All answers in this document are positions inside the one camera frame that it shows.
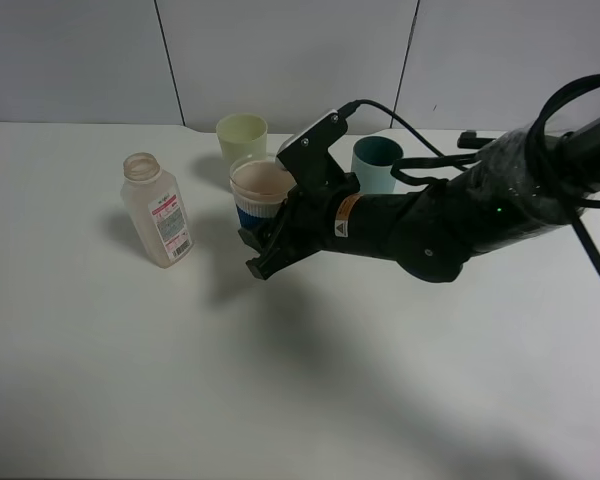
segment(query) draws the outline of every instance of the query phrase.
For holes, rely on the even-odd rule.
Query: yellow warning sticker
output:
[[[355,195],[349,195],[342,201],[342,203],[338,207],[333,228],[336,237],[349,236],[349,216],[351,215],[351,210],[353,210],[353,206],[356,204],[356,202],[361,196],[362,195],[359,193],[356,193]]]

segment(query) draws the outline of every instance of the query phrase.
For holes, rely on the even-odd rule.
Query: white wall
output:
[[[0,121],[181,123],[151,0],[0,0]]]
[[[293,132],[356,98],[393,108],[415,0],[159,3],[187,126],[235,111]],[[390,119],[361,108],[350,131]]]
[[[600,73],[600,0],[422,0],[398,113],[420,128],[509,130]],[[562,113],[578,126],[600,95]]]

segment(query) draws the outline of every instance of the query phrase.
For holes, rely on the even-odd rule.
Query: plastic bottle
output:
[[[176,179],[150,153],[124,161],[120,195],[149,258],[167,268],[193,246],[187,214]]]

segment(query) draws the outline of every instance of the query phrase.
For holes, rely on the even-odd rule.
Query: paper cup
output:
[[[267,122],[252,113],[234,113],[216,125],[222,157],[233,162],[248,155],[264,157],[267,154]]]
[[[229,175],[240,226],[246,229],[275,217],[295,186],[291,174],[276,164],[275,155],[249,155],[237,160]]]
[[[351,171],[360,182],[361,193],[393,193],[396,179],[391,176],[393,162],[403,156],[402,148],[385,137],[364,137],[353,146]]]

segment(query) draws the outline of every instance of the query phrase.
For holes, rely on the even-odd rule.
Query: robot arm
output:
[[[511,131],[481,148],[473,159],[478,163],[449,181],[401,172],[449,164],[444,159],[401,160],[394,176],[427,184],[424,190],[360,195],[355,174],[343,172],[328,153],[347,131],[352,104],[327,112],[278,152],[297,186],[273,221],[240,231],[260,253],[247,262],[257,278],[326,250],[394,260],[422,280],[450,282],[473,256],[573,223],[545,177],[546,165],[531,161],[536,153],[529,146],[538,131],[562,194],[592,202],[587,197],[600,190],[599,119],[562,138],[544,136],[538,122],[535,130]]]

